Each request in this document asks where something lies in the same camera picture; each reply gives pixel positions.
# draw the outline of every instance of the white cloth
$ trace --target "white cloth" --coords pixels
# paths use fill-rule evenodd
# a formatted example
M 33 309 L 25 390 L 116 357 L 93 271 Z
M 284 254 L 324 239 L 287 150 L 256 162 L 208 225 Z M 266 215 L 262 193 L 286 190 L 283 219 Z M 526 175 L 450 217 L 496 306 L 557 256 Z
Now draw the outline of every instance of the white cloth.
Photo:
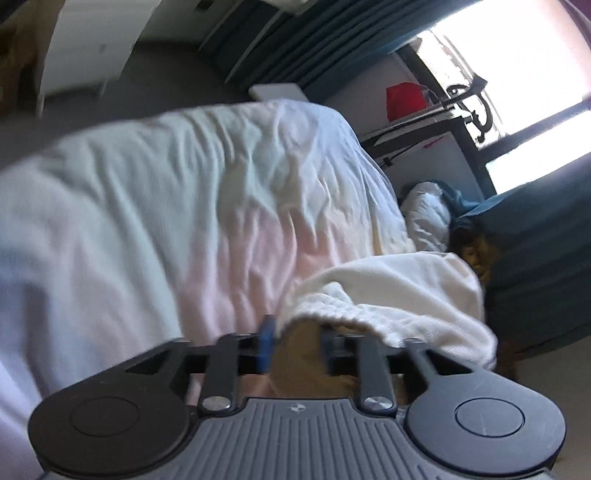
M 480 282 L 454 254 L 384 255 L 329 268 L 286 297 L 279 333 L 303 319 L 369 328 L 394 347 L 419 338 L 495 366 L 496 337 L 484 324 Z
M 408 193 L 400 210 L 406 221 L 408 236 L 418 251 L 447 250 L 452 216 L 439 185 L 430 181 L 419 183 Z
M 0 478 L 40 474 L 50 393 L 173 337 L 253 332 L 292 284 L 414 251 L 334 110 L 276 101 L 120 122 L 0 175 Z

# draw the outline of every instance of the gray ribbed panel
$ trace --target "gray ribbed panel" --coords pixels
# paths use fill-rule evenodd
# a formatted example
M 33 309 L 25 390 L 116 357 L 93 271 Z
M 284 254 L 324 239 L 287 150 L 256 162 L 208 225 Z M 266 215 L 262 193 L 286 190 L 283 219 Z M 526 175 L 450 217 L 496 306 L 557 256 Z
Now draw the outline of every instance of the gray ribbed panel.
M 305 410 L 293 411 L 302 405 Z M 536 480 L 550 480 L 547 474 Z M 49 474 L 46 480 L 64 479 Z M 248 400 L 205 420 L 168 464 L 134 480 L 459 480 L 420 454 L 392 419 L 350 400 Z

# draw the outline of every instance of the drawer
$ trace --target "drawer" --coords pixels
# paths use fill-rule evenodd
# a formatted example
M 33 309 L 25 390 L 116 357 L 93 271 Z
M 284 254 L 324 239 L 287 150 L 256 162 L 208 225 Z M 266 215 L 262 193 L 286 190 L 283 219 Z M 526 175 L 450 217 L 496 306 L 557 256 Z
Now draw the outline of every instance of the drawer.
M 153 9 L 158 6 L 161 0 L 66 0 L 62 11 L 88 11 L 88 10 L 110 10 L 147 8 Z
M 133 44 L 151 16 L 151 8 L 62 11 L 49 51 L 111 43 Z
M 118 78 L 132 48 L 133 45 L 110 44 L 49 53 L 45 59 L 40 92 L 49 95 Z

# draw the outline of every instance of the logo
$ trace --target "logo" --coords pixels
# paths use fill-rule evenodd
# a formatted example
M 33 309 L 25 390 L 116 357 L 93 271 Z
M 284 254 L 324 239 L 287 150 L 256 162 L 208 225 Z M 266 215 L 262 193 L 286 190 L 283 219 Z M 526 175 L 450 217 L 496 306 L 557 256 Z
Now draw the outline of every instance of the logo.
M 305 406 L 303 406 L 301 403 L 294 403 L 291 407 L 290 410 L 294 413 L 301 413 L 306 409 Z

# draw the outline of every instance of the window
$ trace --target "window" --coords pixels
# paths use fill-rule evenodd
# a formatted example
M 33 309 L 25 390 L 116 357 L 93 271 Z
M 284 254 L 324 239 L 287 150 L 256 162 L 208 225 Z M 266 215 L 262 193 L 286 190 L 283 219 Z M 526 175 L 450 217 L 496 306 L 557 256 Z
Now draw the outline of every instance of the window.
M 493 128 L 480 149 L 581 102 L 591 92 L 591 49 L 559 0 L 483 0 L 423 32 L 411 46 L 443 89 L 488 80 Z M 483 116 L 473 98 L 466 102 Z M 468 129 L 474 139 L 480 132 Z M 591 113 L 565 121 L 487 164 L 498 193 L 591 151 Z

